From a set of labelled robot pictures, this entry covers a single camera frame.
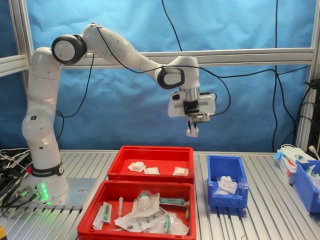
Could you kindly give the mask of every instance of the white box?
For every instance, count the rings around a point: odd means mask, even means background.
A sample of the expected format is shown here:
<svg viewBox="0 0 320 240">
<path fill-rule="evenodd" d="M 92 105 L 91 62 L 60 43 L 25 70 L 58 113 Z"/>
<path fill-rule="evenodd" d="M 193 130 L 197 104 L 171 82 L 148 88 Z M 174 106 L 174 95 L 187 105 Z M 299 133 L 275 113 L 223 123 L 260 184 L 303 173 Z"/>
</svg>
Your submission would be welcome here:
<svg viewBox="0 0 320 240">
<path fill-rule="evenodd" d="M 294 165 L 285 156 L 281 156 L 279 160 L 276 159 L 276 162 L 278 163 L 288 184 L 294 184 L 296 180 L 297 166 Z"/>
</svg>

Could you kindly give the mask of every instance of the blue curtain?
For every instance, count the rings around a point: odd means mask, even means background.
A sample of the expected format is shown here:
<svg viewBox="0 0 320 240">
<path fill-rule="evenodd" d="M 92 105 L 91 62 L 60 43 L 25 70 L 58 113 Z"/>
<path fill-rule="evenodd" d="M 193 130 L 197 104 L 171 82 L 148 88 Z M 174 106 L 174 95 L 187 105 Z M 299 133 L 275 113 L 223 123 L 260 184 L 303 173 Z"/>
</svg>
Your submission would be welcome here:
<svg viewBox="0 0 320 240">
<path fill-rule="evenodd" d="M 0 58 L 17 55 L 17 47 L 12 26 L 8 1 L 0 1 Z"/>
<path fill-rule="evenodd" d="M 275 0 L 165 0 L 166 10 L 176 28 L 184 51 L 273 48 L 275 46 Z M 279 1 L 278 47 L 311 46 L 315 0 Z M 117 1 L 27 1 L 34 48 L 50 47 L 62 34 L 80 34 L 91 22 L 117 32 L 140 52 L 179 51 L 174 32 L 160 0 Z M 279 66 L 283 73 L 303 66 Z M 210 67 L 217 75 L 248 74 L 274 66 Z M 89 70 L 63 70 L 57 109 L 73 114 L 85 94 Z M 305 89 L 307 70 L 280 76 L 287 109 L 297 114 Z M 200 71 L 200 90 L 217 94 L 217 112 L 228 105 L 228 95 L 219 80 Z M 123 145 L 188 146 L 195 151 L 270 152 L 275 119 L 272 98 L 274 73 L 268 71 L 248 77 L 225 79 L 230 94 L 229 110 L 199 125 L 199 138 L 186 136 L 183 118 L 169 118 L 169 93 L 147 75 L 126 69 L 93 69 L 88 94 L 82 108 L 65 120 L 58 141 L 61 149 L 119 149 Z M 0 90 L 9 96 L 7 90 Z M 284 110 L 279 85 L 275 108 L 278 129 L 275 146 L 293 129 Z M 4 107 L 12 119 L 3 129 L 15 133 L 15 142 L 3 146 L 25 145 L 21 137 L 22 118 Z M 62 119 L 56 116 L 58 136 Z"/>
</svg>

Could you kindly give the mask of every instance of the slotted table surface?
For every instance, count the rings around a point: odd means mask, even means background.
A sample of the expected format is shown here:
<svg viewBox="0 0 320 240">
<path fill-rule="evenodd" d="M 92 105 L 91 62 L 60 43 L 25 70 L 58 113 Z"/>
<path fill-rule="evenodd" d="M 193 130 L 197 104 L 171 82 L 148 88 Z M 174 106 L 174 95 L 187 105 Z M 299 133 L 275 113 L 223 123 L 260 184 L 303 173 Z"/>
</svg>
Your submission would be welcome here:
<svg viewBox="0 0 320 240">
<path fill-rule="evenodd" d="M 97 178 L 87 209 L 107 172 L 116 150 L 61 150 L 65 175 L 71 178 Z M 207 155 L 241 156 L 249 195 L 247 208 L 207 205 Z M 271 153 L 194 152 L 198 240 L 320 240 L 320 214 L 309 214 L 295 188 L 285 177 Z M 76 240 L 77 226 L 84 210 L 10 208 L 1 213 L 0 225 L 9 240 Z"/>
</svg>

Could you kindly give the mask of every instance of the black cable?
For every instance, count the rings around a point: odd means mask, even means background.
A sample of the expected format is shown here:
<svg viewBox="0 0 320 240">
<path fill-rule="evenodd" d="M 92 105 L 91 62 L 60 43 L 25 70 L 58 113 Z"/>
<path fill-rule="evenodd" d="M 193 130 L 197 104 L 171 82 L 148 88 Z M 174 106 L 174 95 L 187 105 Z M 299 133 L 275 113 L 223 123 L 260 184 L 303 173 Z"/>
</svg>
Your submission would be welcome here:
<svg viewBox="0 0 320 240">
<path fill-rule="evenodd" d="M 60 136 L 61 136 L 61 134 L 62 134 L 62 132 L 63 132 L 63 130 L 64 130 L 65 118 L 72 118 L 74 115 L 76 115 L 76 114 L 79 112 L 82 104 L 84 103 L 84 101 L 85 101 L 85 99 L 86 99 L 86 97 L 87 97 L 88 87 L 89 87 L 89 82 L 90 82 L 90 77 L 91 77 L 91 71 L 92 71 L 92 67 L 93 67 L 93 65 L 94 65 L 94 60 L 95 60 L 95 55 L 93 54 L 93 55 L 92 55 L 92 62 L 91 62 L 91 66 L 90 66 L 90 71 L 89 71 L 89 77 L 88 77 L 88 81 L 87 81 L 87 83 L 86 83 L 86 88 L 85 88 L 84 97 L 83 97 L 83 99 L 82 99 L 82 101 L 81 101 L 81 103 L 80 103 L 80 106 L 79 106 L 78 109 L 76 110 L 76 112 L 75 112 L 74 114 L 70 115 L 70 116 L 64 116 L 64 115 L 61 113 L 61 111 L 59 111 L 59 110 L 56 110 L 56 111 L 55 111 L 56 114 L 57 114 L 59 117 L 62 118 L 62 128 L 61 128 L 61 132 L 60 132 L 59 136 L 56 138 L 56 140 L 58 140 L 58 139 L 60 138 Z"/>
<path fill-rule="evenodd" d="M 59 110 L 57 110 L 57 111 L 55 111 L 55 112 L 56 112 L 56 113 L 60 113 L 60 114 L 61 114 L 61 117 L 62 117 L 62 128 L 61 128 L 61 131 L 60 131 L 59 136 L 56 138 L 56 140 L 58 141 L 59 138 L 60 138 L 60 136 L 61 136 L 61 134 L 62 134 L 62 132 L 63 132 L 63 130 L 64 130 L 64 127 L 65 127 L 65 117 L 63 116 L 63 114 L 62 114 Z"/>
<path fill-rule="evenodd" d="M 25 204 L 28 204 L 28 203 L 30 203 L 30 202 L 31 202 L 31 200 L 28 200 L 28 201 L 23 202 L 23 203 L 21 203 L 21 204 L 19 204 L 19 205 L 8 206 L 8 208 L 18 208 L 18 207 L 21 207 L 21 206 L 23 206 L 23 205 L 25 205 Z"/>
<path fill-rule="evenodd" d="M 275 82 L 274 82 L 274 90 L 273 90 L 273 99 L 272 99 L 272 110 L 273 110 L 273 115 L 274 115 L 274 120 L 275 120 L 275 128 L 272 136 L 272 152 L 275 152 L 275 136 L 276 136 L 276 131 L 278 128 L 278 120 L 277 120 L 277 115 L 276 115 L 276 110 L 275 110 L 275 99 L 276 99 L 276 90 L 277 90 L 277 76 L 275 77 Z"/>
<path fill-rule="evenodd" d="M 6 203 L 7 201 L 10 199 L 11 195 L 16 191 L 16 189 L 20 186 L 22 179 L 24 178 L 24 174 L 22 174 L 22 176 L 20 178 L 17 178 L 16 181 L 18 180 L 18 183 L 11 188 L 11 190 L 5 195 L 5 197 L 3 198 L 3 201 L 1 203 L 1 209 L 2 208 L 6 208 Z"/>
<path fill-rule="evenodd" d="M 165 8 L 165 4 L 164 4 L 164 0 L 161 0 L 162 1 L 162 6 L 163 6 L 163 9 L 164 9 L 164 12 L 165 12 L 165 15 L 167 16 L 169 22 L 171 23 L 171 26 L 172 26 L 172 29 L 174 31 L 174 34 L 175 34 L 175 37 L 176 37 L 176 40 L 179 44 L 179 47 L 180 47 L 180 50 L 182 51 L 182 48 L 180 46 L 180 42 L 179 42 L 179 39 L 178 39 L 178 36 L 177 36 L 177 33 L 176 33 L 176 29 L 174 27 L 174 25 L 172 24 L 168 14 L 167 14 L 167 11 L 166 11 L 166 8 Z M 276 0 L 276 4 L 275 4 L 275 48 L 278 47 L 278 5 L 279 5 L 279 1 Z M 267 70 L 264 70 L 264 71 L 259 71 L 259 72 L 254 72 L 254 73 L 251 73 L 251 74 L 244 74 L 244 75 L 234 75 L 234 76 L 225 76 L 225 77 L 222 77 L 222 76 L 218 76 L 218 75 L 215 75 L 217 78 L 220 77 L 220 78 L 235 78 L 235 77 L 244 77 L 244 76 L 250 76 L 250 75 L 255 75 L 255 74 L 258 74 L 258 73 L 262 73 L 262 72 L 266 72 L 266 71 L 270 71 L 270 70 L 273 70 L 274 73 L 275 73 L 275 85 L 274 85 L 274 91 L 273 91 L 273 98 L 272 98 L 272 110 L 273 110 L 273 114 L 274 114 L 274 119 L 275 119 L 275 128 L 274 128 L 274 132 L 273 132 L 273 136 L 272 136 L 272 151 L 274 152 L 274 141 L 275 141 L 275 136 L 276 136 L 276 132 L 277 132 L 277 128 L 278 128 L 278 120 L 277 120 L 277 116 L 276 116 L 276 111 L 275 111 L 275 98 L 276 98 L 276 87 L 277 87 L 277 80 L 279 82 L 279 85 L 280 85 L 280 89 L 281 89 L 281 94 L 282 94 L 282 102 L 283 102 L 283 107 L 285 109 L 285 111 L 287 112 L 287 114 L 290 116 L 290 118 L 292 119 L 293 121 L 293 127 L 294 127 L 294 132 L 296 132 L 296 122 L 294 120 L 294 118 L 292 117 L 292 115 L 289 113 L 289 111 L 287 110 L 287 107 L 286 107 L 286 104 L 285 104 L 285 97 L 284 97 L 284 91 L 283 91 L 283 87 L 282 87 L 282 84 L 281 84 L 281 81 L 280 81 L 280 78 L 279 78 L 279 75 L 283 75 L 283 74 L 287 74 L 287 73 L 292 73 L 292 72 L 295 72 L 295 71 L 298 71 L 298 70 L 301 70 L 301 69 L 305 69 L 307 68 L 308 66 L 304 66 L 304 67 L 301 67 L 301 68 L 298 68 L 298 69 L 294 69 L 294 70 L 291 70 L 291 71 L 287 71 L 287 72 L 283 72 L 283 73 L 280 73 L 278 74 L 278 69 L 277 69 L 277 66 L 275 65 L 274 66 L 274 70 L 273 69 L 267 69 Z"/>
<path fill-rule="evenodd" d="M 297 137 L 297 126 L 298 126 L 298 122 L 299 122 L 299 115 L 301 113 L 302 110 L 302 106 L 304 105 L 303 102 L 307 97 L 308 92 L 310 91 L 311 87 L 309 86 L 308 89 L 305 91 L 305 94 L 303 95 L 303 98 L 301 100 L 301 103 L 299 105 L 298 111 L 296 113 L 296 117 L 295 117 L 295 126 L 293 128 L 293 144 L 295 144 L 296 141 L 296 137 Z"/>
<path fill-rule="evenodd" d="M 315 105 L 313 102 L 304 102 L 304 100 L 306 99 L 307 95 L 308 95 L 308 92 L 310 91 L 310 89 L 312 88 L 312 84 L 316 81 L 319 81 L 320 79 L 313 79 L 310 83 L 307 83 L 308 84 L 308 89 L 305 91 L 303 97 L 302 97 L 302 100 L 300 102 L 300 105 L 299 105 L 299 108 L 298 108 L 298 111 L 296 113 L 296 118 L 295 118 L 295 123 L 296 123 L 296 126 L 298 126 L 299 124 L 299 119 L 300 119 L 300 114 L 301 114 L 301 111 L 302 111 L 302 107 L 303 105 L 305 104 L 313 104 Z M 282 142 L 281 145 L 285 144 L 286 140 L 291 136 L 292 133 L 294 133 L 294 131 L 296 131 L 297 129 L 294 129 L 292 132 L 289 133 L 289 135 L 284 139 L 284 141 Z"/>
<path fill-rule="evenodd" d="M 2 208 L 9 208 L 10 206 L 12 206 L 12 204 L 14 204 L 16 201 L 18 201 L 19 199 L 21 199 L 21 196 L 17 196 L 15 199 L 13 199 L 11 202 L 7 203 L 6 205 L 2 205 Z"/>
<path fill-rule="evenodd" d="M 179 38 L 178 38 L 178 35 L 177 35 L 177 32 L 176 32 L 176 29 L 175 29 L 173 23 L 171 22 L 170 17 L 169 17 L 168 14 L 167 14 L 164 0 L 161 0 L 161 1 L 162 1 L 162 6 L 163 6 L 164 13 L 165 13 L 166 17 L 168 18 L 168 20 L 169 20 L 169 22 L 170 22 L 170 24 L 171 24 L 171 26 L 172 26 L 172 29 L 173 29 L 174 34 L 175 34 L 176 41 L 178 42 L 180 51 L 182 52 L 182 48 L 181 48 L 181 45 L 180 45 L 180 41 L 179 41 Z"/>
<path fill-rule="evenodd" d="M 202 69 L 203 71 L 211 74 L 212 76 L 215 76 L 215 77 L 216 77 L 217 79 L 219 79 L 219 80 L 222 82 L 222 84 L 224 85 L 224 87 L 225 87 L 225 89 L 226 89 L 226 91 L 227 91 L 227 93 L 228 93 L 229 103 L 228 103 L 228 106 L 226 107 L 226 109 L 225 109 L 224 111 L 215 113 L 214 116 L 217 116 L 217 115 L 220 115 L 220 114 L 224 114 L 224 113 L 229 109 L 230 104 L 231 104 L 231 95 L 230 95 L 230 92 L 229 92 L 229 89 L 228 89 L 227 85 L 225 84 L 225 82 L 224 82 L 218 75 L 215 75 L 213 72 L 211 72 L 211 71 L 203 68 L 202 66 L 200 66 L 199 69 Z"/>
<path fill-rule="evenodd" d="M 4 179 L 1 179 L 1 180 L 0 180 L 0 183 L 4 182 L 4 181 L 6 181 L 6 180 L 12 179 L 12 178 L 13 178 L 12 176 L 7 176 L 7 177 L 5 177 Z"/>
<path fill-rule="evenodd" d="M 300 118 L 308 119 L 311 123 L 313 122 L 311 118 L 308 118 L 308 117 L 306 117 L 306 116 L 300 116 Z"/>
<path fill-rule="evenodd" d="M 278 47 L 278 0 L 275 1 L 275 34 L 274 34 L 274 48 L 276 49 Z M 272 100 L 272 110 L 273 110 L 273 115 L 274 115 L 274 120 L 275 120 L 275 127 L 274 127 L 274 132 L 273 132 L 273 136 L 272 136 L 272 152 L 275 152 L 275 136 L 276 136 L 276 132 L 277 132 L 277 128 L 278 128 L 278 120 L 277 120 L 277 116 L 276 116 L 276 110 L 275 110 L 275 99 L 276 99 L 276 89 L 277 89 L 277 76 L 278 76 L 278 72 L 277 72 L 277 65 L 274 66 L 274 70 L 275 70 L 275 84 L 274 84 L 274 90 L 273 90 L 273 100 Z"/>
<path fill-rule="evenodd" d="M 310 102 L 310 101 L 306 101 L 306 102 L 302 103 L 302 105 L 305 105 L 305 104 L 312 104 L 312 105 L 315 105 L 315 103 Z"/>
<path fill-rule="evenodd" d="M 283 73 L 279 73 L 278 75 L 293 73 L 293 72 L 298 71 L 298 70 L 301 70 L 301 69 L 306 69 L 307 67 L 308 67 L 308 66 L 300 67 L 300 68 L 298 68 L 298 69 L 294 69 L 294 70 L 291 70 L 291 71 L 286 71 L 286 72 L 283 72 Z"/>
<path fill-rule="evenodd" d="M 11 185 L 14 184 L 17 180 L 18 180 L 18 178 L 12 179 L 10 182 L 8 182 L 7 185 L 3 189 L 1 189 L 0 197 L 2 197 L 3 195 L 7 194 L 7 192 L 10 191 Z"/>
</svg>

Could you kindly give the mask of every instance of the white robotic arm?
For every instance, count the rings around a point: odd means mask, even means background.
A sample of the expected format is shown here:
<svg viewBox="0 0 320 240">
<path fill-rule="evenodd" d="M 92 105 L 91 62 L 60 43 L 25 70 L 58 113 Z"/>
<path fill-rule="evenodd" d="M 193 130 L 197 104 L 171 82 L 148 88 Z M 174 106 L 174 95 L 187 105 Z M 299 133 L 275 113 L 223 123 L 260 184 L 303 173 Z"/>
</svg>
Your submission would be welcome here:
<svg viewBox="0 0 320 240">
<path fill-rule="evenodd" d="M 22 134 L 32 157 L 32 171 L 21 182 L 20 188 L 29 187 L 29 194 L 38 191 L 36 202 L 55 199 L 68 190 L 68 183 L 62 176 L 64 169 L 53 128 L 59 80 L 63 65 L 73 65 L 87 53 L 117 65 L 146 71 L 164 89 L 179 87 L 170 95 L 168 115 L 188 118 L 188 136 L 197 137 L 197 123 L 208 122 L 216 110 L 214 93 L 199 93 L 199 69 L 195 57 L 179 56 L 171 63 L 161 65 L 141 55 L 119 34 L 97 23 L 87 25 L 80 35 L 56 38 L 51 48 L 40 47 L 33 54 L 27 113 L 22 123 Z"/>
</svg>

